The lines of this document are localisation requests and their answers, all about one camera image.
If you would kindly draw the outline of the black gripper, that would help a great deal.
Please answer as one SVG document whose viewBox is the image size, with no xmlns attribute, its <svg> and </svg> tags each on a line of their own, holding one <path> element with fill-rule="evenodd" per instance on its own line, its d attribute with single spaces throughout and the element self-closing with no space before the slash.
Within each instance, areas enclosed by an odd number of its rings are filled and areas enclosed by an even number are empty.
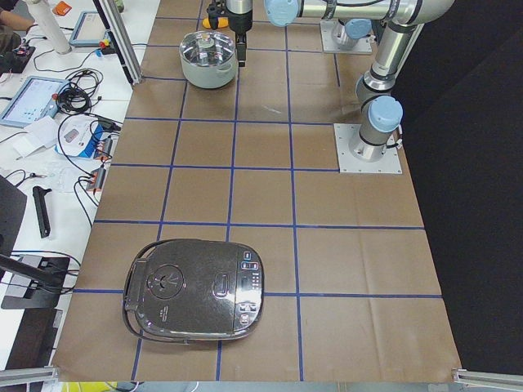
<svg viewBox="0 0 523 392">
<path fill-rule="evenodd" d="M 223 15 L 222 0 L 212 0 L 207 8 L 209 18 L 219 18 Z"/>
<path fill-rule="evenodd" d="M 252 0 L 226 0 L 230 28 L 236 34 L 236 53 L 239 67 L 246 65 L 247 33 L 253 26 Z"/>
</svg>

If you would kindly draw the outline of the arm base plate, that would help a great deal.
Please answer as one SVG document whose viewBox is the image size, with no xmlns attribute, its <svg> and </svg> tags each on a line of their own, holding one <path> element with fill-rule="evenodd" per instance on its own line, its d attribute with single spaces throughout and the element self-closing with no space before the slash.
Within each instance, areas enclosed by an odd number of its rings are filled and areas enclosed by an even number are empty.
<svg viewBox="0 0 523 392">
<path fill-rule="evenodd" d="M 360 127 L 360 124 L 333 124 L 339 172 L 342 174 L 402 174 L 394 136 L 390 135 L 384 145 L 369 145 L 360 138 Z"/>
<path fill-rule="evenodd" d="M 370 55 L 373 51 L 370 19 L 322 20 L 320 33 L 323 52 Z"/>
</svg>

